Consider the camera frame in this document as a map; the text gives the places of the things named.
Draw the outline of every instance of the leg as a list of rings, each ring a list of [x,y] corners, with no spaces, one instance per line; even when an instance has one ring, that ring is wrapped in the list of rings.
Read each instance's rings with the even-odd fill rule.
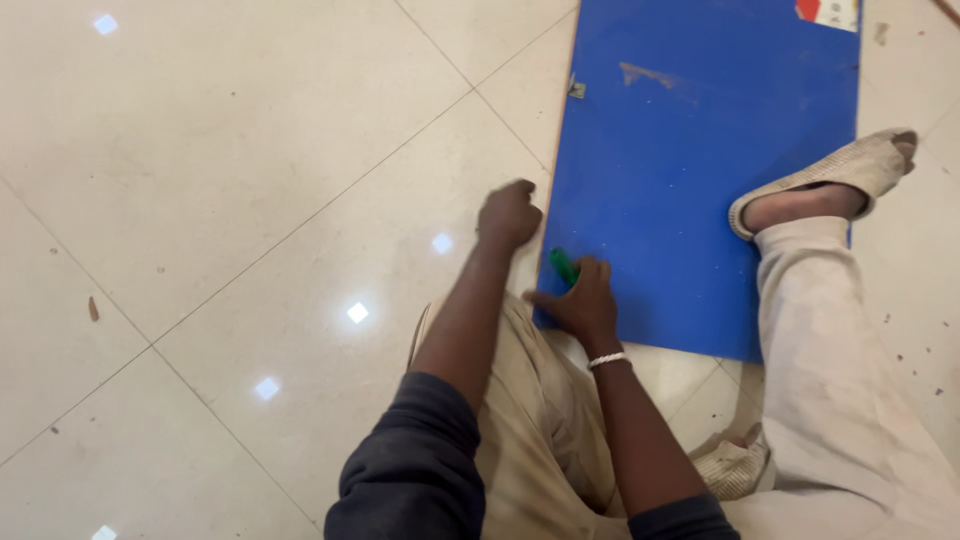
[[[913,148],[895,146],[908,170]],[[960,527],[956,476],[863,308],[847,229],[865,201],[829,184],[744,211],[762,254],[763,426],[778,468],[777,491],[724,506],[744,537],[949,537]]]
[[[439,307],[424,313],[414,347]],[[516,298],[504,301],[478,417],[484,536],[629,538],[593,382],[554,353],[526,309]]]

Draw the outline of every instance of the dusty pants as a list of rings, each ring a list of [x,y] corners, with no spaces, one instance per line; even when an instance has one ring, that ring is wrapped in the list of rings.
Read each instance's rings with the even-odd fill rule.
[[[777,485],[724,510],[744,538],[956,538],[956,475],[867,319],[848,226],[814,217],[756,236],[762,422]],[[437,310],[425,313],[415,344]],[[526,313],[505,300],[478,419],[484,536],[629,538],[592,379]]]

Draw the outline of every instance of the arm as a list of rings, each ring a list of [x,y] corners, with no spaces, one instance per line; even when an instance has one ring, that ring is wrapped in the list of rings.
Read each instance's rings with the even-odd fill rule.
[[[557,298],[534,292],[527,298],[572,333],[590,359],[623,352],[615,333],[610,265],[589,257],[578,263],[580,278],[566,295]],[[630,362],[600,364],[593,376],[627,515],[634,517],[705,493],[703,480],[636,379]]]
[[[510,259],[540,225],[534,185],[495,191],[479,241],[394,402],[340,477],[326,538],[479,538],[485,501],[473,463]]]
[[[487,391],[510,260],[533,237],[543,217],[530,205],[534,187],[520,180],[487,199],[480,211],[477,245],[410,365],[410,371],[449,382],[474,413]]]

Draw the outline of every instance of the silver bracelet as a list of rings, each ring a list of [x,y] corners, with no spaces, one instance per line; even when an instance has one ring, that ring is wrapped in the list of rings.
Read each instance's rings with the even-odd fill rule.
[[[630,363],[630,359],[627,358],[626,353],[614,353],[612,355],[600,356],[589,362],[587,362],[587,369],[593,371],[593,368],[597,367],[600,364],[605,364],[607,362],[613,362],[614,360],[627,360],[627,363]]]

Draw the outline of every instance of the white slipper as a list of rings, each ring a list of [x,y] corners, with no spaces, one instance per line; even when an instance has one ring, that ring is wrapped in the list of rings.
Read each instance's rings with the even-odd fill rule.
[[[693,462],[707,489],[719,501],[736,501],[754,493],[763,476],[770,448],[760,424],[754,424],[745,439],[747,448],[723,441],[716,450]]]
[[[903,134],[917,136],[908,128],[876,132],[855,140],[798,173],[754,189],[730,206],[728,219],[731,229],[744,240],[753,240],[754,234],[743,225],[743,209],[748,204],[764,195],[818,182],[846,184],[863,191],[867,195],[867,207],[854,217],[860,219],[874,209],[878,197],[893,189],[903,177],[906,161],[892,143],[894,137]]]

